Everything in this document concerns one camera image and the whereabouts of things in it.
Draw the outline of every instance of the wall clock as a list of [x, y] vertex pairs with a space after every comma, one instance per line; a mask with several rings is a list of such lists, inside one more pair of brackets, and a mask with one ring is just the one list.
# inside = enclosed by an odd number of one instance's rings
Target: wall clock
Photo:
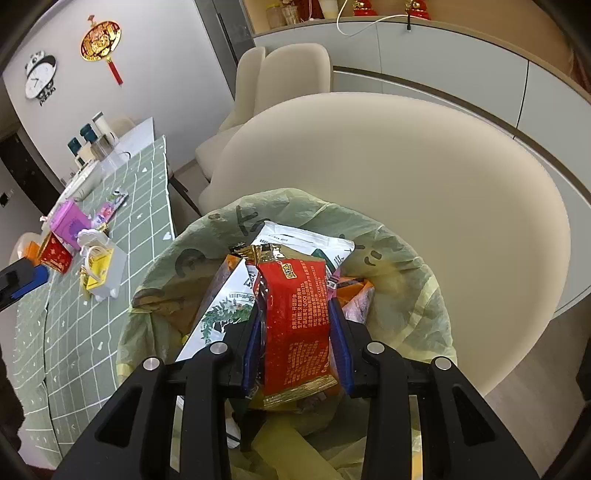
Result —
[[56, 74], [57, 61], [53, 55], [45, 55], [40, 50], [31, 55], [25, 66], [27, 81], [25, 83], [25, 96], [28, 99], [37, 98], [39, 105], [49, 98], [56, 91], [53, 77]]

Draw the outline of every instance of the glass jar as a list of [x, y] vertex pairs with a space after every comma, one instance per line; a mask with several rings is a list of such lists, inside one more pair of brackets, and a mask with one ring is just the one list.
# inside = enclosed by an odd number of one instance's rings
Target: glass jar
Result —
[[300, 23], [300, 14], [297, 9], [297, 5], [284, 5], [283, 16], [288, 25], [295, 25]]
[[274, 28], [285, 27], [285, 17], [281, 12], [280, 4], [271, 4], [267, 6], [267, 21], [272, 30]]

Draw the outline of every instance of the white cabinet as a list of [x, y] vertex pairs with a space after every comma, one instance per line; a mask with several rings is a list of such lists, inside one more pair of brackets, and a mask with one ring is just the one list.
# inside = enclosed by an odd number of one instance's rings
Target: white cabinet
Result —
[[333, 75], [333, 92], [382, 93], [382, 83], [378, 79], [365, 75], [335, 72]]
[[[355, 33], [370, 22], [341, 24], [341, 30]], [[309, 25], [262, 35], [254, 39], [257, 47], [275, 50], [291, 43], [319, 43], [329, 52], [333, 65], [352, 67], [372, 72], [380, 71], [378, 32], [375, 25], [359, 35], [347, 37], [336, 29], [336, 24]]]
[[516, 126], [527, 60], [502, 47], [440, 28], [379, 23], [382, 73], [470, 102]]
[[454, 110], [458, 110], [460, 112], [467, 113], [468, 115], [475, 116], [476, 118], [482, 120], [483, 122], [485, 122], [489, 125], [492, 125], [497, 130], [503, 132], [505, 135], [507, 135], [509, 137], [513, 137], [512, 134], [510, 134], [508, 131], [502, 129], [497, 124], [494, 124], [493, 122], [487, 120], [486, 118], [475, 114], [474, 112], [472, 112], [471, 110], [468, 110], [467, 108], [464, 108], [456, 103], [450, 102], [449, 100], [445, 100], [441, 97], [438, 97], [437, 95], [432, 95], [431, 93], [423, 92], [422, 90], [418, 90], [416, 88], [412, 88], [407, 85], [402, 85], [400, 83], [387, 82], [386, 80], [382, 81], [382, 92], [388, 93], [390, 95], [400, 95], [400, 96], [405, 96], [405, 97], [410, 97], [410, 98], [418, 98], [419, 100], [425, 100], [427, 102], [438, 103], [439, 105], [453, 108]]
[[518, 128], [591, 190], [591, 105], [534, 63], [530, 63]]
[[569, 216], [569, 274], [566, 277], [562, 297], [556, 307], [556, 315], [559, 315], [585, 298], [591, 290], [591, 207], [545, 158], [519, 139], [516, 138], [515, 141], [529, 151], [548, 171], [560, 192]]

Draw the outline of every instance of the door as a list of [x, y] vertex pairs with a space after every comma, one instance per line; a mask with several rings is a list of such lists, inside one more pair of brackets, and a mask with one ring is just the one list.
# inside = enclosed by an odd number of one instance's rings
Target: door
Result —
[[0, 141], [0, 158], [22, 191], [47, 215], [60, 194], [40, 170], [17, 134]]
[[255, 46], [241, 0], [195, 0], [232, 95], [242, 54]]

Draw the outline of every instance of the red figurine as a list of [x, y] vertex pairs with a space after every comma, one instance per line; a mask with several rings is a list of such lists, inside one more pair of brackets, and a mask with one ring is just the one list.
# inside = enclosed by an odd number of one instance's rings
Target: red figurine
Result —
[[353, 2], [353, 15], [356, 17], [373, 17], [378, 15], [371, 6], [369, 0], [355, 0]]
[[406, 13], [408, 13], [411, 17], [431, 20], [431, 17], [429, 17], [429, 12], [427, 12], [427, 4], [424, 2], [424, 0], [410, 0], [410, 2], [407, 2]]

